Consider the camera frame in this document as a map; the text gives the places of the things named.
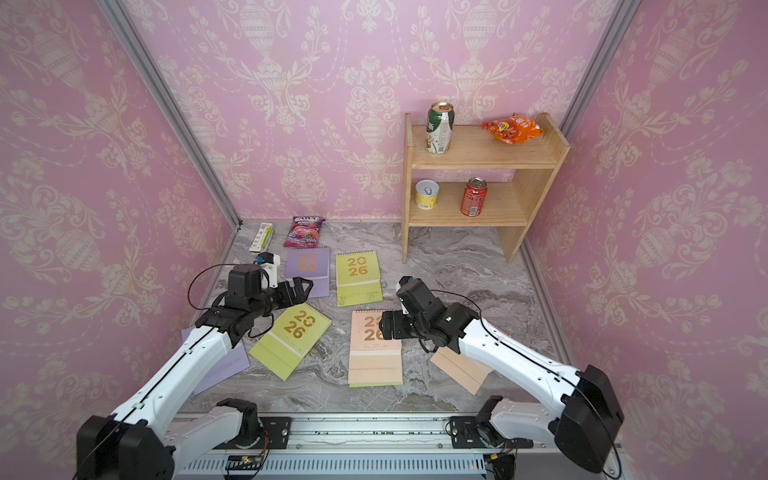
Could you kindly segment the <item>aluminium front rail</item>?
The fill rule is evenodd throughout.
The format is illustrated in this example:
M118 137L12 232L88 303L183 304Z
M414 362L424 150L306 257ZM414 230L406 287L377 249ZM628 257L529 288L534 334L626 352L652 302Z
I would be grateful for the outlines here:
M205 414L181 414L184 427ZM608 479L588 472L554 445L531 449L454 449L445 425L451 416L406 414L266 414L292 419L284 450L221 444L172 479ZM264 458L257 472L225 471L230 455Z

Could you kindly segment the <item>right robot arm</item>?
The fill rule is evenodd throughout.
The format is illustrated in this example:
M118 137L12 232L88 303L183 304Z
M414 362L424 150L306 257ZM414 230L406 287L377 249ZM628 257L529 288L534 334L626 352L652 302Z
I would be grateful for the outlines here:
M402 277L396 295L400 309L384 312L379 323L385 339L430 341L491 368L540 403L542 410L535 413L502 396L490 397L475 417L486 444L515 439L552 444L588 472L622 478L616 440L625 415L604 371L593 365L579 370L539 354L487 322L468 297L446 305L419 278Z

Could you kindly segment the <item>purple calendar front left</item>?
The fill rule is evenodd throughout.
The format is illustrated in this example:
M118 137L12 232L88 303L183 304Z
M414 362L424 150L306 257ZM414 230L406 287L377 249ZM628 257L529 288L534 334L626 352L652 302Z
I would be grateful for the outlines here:
M226 332L188 328L184 340L184 355L167 377L174 377L171 385L180 395L202 393L249 366L245 348L234 345Z

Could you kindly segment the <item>orange snack bag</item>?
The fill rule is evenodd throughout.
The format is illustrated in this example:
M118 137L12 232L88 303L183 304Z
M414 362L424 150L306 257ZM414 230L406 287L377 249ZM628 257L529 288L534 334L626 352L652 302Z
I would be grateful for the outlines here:
M543 133L534 120L517 113L505 119L484 122L481 128L496 140L509 145L526 143Z

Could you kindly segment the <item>yellow tin can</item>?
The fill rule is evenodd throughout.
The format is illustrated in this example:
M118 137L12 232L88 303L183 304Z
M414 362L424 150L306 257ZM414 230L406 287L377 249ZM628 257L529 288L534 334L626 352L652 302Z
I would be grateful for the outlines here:
M440 186L433 180L420 180L415 185L415 203L421 210L432 210L436 207Z

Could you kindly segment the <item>pink calendar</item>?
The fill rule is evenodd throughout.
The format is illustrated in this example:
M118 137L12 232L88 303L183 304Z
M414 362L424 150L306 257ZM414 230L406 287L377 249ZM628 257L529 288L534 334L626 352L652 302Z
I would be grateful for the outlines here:
M402 343L384 340L379 329L381 310L352 312L348 385L402 382Z
M453 350L439 348L430 362L456 381L470 394L476 395L493 369Z

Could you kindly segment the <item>purple candy bag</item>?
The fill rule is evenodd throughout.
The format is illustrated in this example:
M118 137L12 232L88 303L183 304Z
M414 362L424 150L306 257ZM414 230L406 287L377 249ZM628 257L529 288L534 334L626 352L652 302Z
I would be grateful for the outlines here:
M325 219L321 216L296 216L292 219L287 237L283 243L286 248L316 248Z

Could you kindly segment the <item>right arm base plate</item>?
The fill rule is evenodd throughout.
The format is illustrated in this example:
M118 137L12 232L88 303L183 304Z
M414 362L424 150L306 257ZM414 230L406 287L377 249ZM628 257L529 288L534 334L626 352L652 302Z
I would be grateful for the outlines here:
M529 439L505 439L494 433L489 426L479 425L474 416L451 416L445 425L454 449L493 449L514 451L531 449L534 442Z

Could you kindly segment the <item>green white gum box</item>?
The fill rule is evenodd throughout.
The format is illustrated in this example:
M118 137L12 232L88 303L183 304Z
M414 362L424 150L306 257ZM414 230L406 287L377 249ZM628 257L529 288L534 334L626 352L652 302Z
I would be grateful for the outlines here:
M248 252L254 255L268 252L273 236L274 225L269 222L262 222L248 248Z

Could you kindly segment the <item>purple calendar at back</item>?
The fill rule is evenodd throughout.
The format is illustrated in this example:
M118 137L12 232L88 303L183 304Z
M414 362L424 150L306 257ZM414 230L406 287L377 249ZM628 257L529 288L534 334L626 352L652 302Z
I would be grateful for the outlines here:
M330 249L301 248L288 253L285 277L292 280L301 277L311 280L313 287L310 299L324 298L330 295Z

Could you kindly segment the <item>red soda can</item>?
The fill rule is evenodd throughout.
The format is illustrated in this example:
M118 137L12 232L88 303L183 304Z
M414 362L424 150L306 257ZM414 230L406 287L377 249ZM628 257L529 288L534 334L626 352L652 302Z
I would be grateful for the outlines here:
M482 212L488 191L487 182L479 177L466 182L460 211L464 216L477 217Z

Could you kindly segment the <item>green calendar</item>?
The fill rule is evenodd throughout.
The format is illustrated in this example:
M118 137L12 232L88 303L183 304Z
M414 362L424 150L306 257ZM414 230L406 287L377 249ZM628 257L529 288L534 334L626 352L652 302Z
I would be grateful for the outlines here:
M384 382L384 383L351 383L350 388L368 388L368 387L389 387L389 386L401 386L402 382Z
M286 309L249 355L285 381L322 338L332 320L307 303Z
M381 272L373 250L337 254L337 306L368 305L383 300Z

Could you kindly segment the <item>green drink can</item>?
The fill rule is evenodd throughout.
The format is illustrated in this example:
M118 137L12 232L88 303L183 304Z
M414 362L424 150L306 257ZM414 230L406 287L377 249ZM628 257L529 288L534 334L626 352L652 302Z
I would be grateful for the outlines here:
M435 102L428 111L426 124L426 150L433 155L443 155L450 148L455 112L451 103Z

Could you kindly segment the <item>small circuit board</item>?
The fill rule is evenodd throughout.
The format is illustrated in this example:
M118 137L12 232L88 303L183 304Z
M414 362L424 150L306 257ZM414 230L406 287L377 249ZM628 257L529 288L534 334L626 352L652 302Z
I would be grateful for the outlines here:
M262 468L264 458L254 455L230 455L225 463L225 471L257 472Z

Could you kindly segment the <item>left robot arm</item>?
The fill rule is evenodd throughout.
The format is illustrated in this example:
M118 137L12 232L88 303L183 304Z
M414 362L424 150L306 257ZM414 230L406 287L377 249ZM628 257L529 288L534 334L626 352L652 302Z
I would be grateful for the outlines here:
M208 373L254 322L307 301L310 279L279 282L274 262L234 264L227 289L202 309L169 360L107 416L94 415L76 435L76 479L172 479L213 448L233 443L267 449L255 403L228 398L184 427L171 423Z

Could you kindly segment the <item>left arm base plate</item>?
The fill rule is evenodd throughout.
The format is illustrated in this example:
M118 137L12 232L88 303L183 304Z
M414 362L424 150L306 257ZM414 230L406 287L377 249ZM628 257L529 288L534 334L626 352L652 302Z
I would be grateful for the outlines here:
M267 416L244 419L241 431L233 443L241 449L284 450L287 448L292 419L287 416Z

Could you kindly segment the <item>purple calendar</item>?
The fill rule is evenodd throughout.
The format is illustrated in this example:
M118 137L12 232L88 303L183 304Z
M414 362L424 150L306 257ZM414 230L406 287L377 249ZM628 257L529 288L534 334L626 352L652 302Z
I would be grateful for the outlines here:
M180 395L202 393L249 366L245 348L234 345L226 332L188 328L184 340L184 355L167 377L174 377L171 385Z
M310 299L324 298L330 295L330 249L301 248L288 253L285 277L292 280L301 277L311 280L313 287Z

